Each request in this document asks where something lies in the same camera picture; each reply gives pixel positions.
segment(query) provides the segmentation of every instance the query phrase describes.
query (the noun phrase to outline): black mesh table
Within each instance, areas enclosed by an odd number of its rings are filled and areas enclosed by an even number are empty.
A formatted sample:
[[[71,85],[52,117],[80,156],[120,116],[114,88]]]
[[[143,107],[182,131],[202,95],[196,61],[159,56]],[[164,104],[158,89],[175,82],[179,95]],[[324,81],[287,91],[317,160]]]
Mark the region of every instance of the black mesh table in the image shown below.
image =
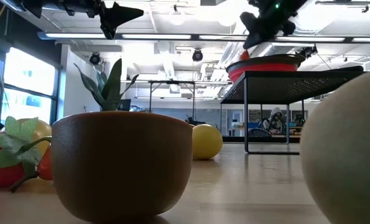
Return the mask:
[[[299,152],[250,152],[248,150],[248,105],[287,105],[286,139],[289,136],[290,104],[336,90],[363,71],[244,72],[221,100],[223,104],[244,104],[244,150],[249,154],[299,155]]]

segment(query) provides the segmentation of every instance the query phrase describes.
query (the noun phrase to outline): person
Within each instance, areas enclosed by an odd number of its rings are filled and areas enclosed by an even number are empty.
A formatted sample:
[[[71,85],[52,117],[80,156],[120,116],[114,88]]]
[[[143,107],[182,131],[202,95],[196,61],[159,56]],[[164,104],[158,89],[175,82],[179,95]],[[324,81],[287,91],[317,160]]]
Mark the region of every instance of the person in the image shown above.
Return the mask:
[[[283,134],[283,113],[280,108],[273,108],[271,111],[271,116],[269,119],[265,119],[263,122],[264,130],[268,131],[271,134]]]

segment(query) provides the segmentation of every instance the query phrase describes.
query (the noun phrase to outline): red bowl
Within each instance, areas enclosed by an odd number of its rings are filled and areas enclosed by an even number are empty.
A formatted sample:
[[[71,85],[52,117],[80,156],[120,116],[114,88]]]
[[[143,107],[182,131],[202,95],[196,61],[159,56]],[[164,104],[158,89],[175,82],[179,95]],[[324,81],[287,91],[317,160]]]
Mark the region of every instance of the red bowl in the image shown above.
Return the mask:
[[[226,71],[230,80],[235,83],[245,71],[295,72],[304,60],[305,57],[300,55],[271,55],[233,63]]]

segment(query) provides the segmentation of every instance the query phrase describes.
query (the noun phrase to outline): desk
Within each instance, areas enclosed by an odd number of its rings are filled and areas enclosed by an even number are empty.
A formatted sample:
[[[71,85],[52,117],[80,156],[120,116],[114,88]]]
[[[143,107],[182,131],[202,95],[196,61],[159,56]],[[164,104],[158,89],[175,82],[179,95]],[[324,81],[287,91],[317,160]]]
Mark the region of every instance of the desk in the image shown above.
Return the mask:
[[[363,68],[329,70],[323,72],[252,72],[246,71],[233,84],[221,100],[223,104],[244,104],[244,124],[248,124],[248,105],[287,105],[289,124],[290,104],[319,96],[331,91],[364,73]],[[248,150],[248,131],[244,127],[244,150],[249,154],[261,154]]]

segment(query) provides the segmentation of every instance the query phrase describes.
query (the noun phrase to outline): wooden bowl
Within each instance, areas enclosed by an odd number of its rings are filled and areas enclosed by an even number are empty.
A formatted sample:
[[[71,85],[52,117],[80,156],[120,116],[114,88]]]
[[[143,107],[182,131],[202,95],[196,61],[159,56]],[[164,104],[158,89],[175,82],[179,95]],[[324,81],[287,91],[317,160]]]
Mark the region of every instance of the wooden bowl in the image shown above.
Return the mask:
[[[138,112],[84,113],[52,126],[52,175],[59,199],[94,223],[157,215],[185,190],[192,127]]]

